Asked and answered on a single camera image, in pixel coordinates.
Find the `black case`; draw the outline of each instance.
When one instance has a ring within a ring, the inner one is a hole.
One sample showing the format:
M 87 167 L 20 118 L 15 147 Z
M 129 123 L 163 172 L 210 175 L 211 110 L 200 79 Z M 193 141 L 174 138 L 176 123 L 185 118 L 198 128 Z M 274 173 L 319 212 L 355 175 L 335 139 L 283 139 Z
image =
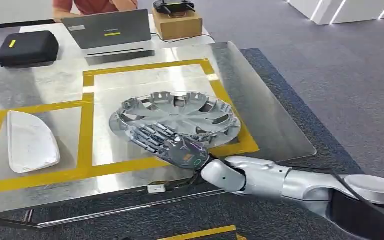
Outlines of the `black case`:
M 0 47 L 0 66 L 18 67 L 57 59 L 60 45 L 50 31 L 14 33 Z
M 158 0 L 153 7 L 160 14 L 174 14 L 193 10 L 195 5 L 189 0 Z

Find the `orange shirt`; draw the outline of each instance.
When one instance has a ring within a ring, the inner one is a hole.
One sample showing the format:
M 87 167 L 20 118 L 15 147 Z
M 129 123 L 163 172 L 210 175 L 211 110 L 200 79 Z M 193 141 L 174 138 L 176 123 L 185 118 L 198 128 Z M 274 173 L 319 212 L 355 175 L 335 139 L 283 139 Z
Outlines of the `orange shirt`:
M 110 0 L 53 0 L 53 7 L 70 12 L 73 2 L 83 15 L 118 12 L 117 7 Z

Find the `laptop lid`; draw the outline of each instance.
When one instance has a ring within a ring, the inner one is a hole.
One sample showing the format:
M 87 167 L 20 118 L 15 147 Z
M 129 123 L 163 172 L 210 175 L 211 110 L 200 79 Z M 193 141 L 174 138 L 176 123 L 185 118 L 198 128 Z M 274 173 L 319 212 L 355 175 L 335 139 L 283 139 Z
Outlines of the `laptop lid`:
M 151 40 L 147 9 L 63 18 L 61 21 L 81 49 Z

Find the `white plastic part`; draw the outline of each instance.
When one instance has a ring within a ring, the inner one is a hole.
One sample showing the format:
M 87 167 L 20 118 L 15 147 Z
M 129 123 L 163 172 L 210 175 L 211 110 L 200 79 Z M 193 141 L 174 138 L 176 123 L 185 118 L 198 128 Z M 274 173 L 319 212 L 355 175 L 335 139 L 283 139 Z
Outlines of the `white plastic part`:
M 9 166 L 14 172 L 28 173 L 60 162 L 55 136 L 40 118 L 9 111 L 6 119 Z

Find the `metal table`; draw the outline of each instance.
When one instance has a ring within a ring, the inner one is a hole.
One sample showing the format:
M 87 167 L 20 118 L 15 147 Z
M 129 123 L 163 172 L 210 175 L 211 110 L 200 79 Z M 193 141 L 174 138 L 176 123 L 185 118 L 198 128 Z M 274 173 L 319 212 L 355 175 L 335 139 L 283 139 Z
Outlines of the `metal table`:
M 217 82 L 223 86 L 221 93 L 212 92 Z M 307 137 L 231 42 L 61 60 L 32 68 L 0 68 L 0 213 L 135 191 L 155 181 L 189 178 L 190 172 L 150 160 L 147 153 L 108 130 L 108 118 L 125 98 L 163 90 L 195 90 L 217 96 L 225 90 L 228 96 L 224 97 L 230 97 L 259 147 L 259 151 L 247 156 L 284 161 L 316 154 Z M 4 109 L 41 117 L 56 135 L 61 163 L 30 175 L 11 172 L 2 124 Z M 0 225 L 41 229 L 223 193 L 200 192 L 43 223 L 32 223 L 33 212 L 28 211 L 25 221 L 0 218 Z

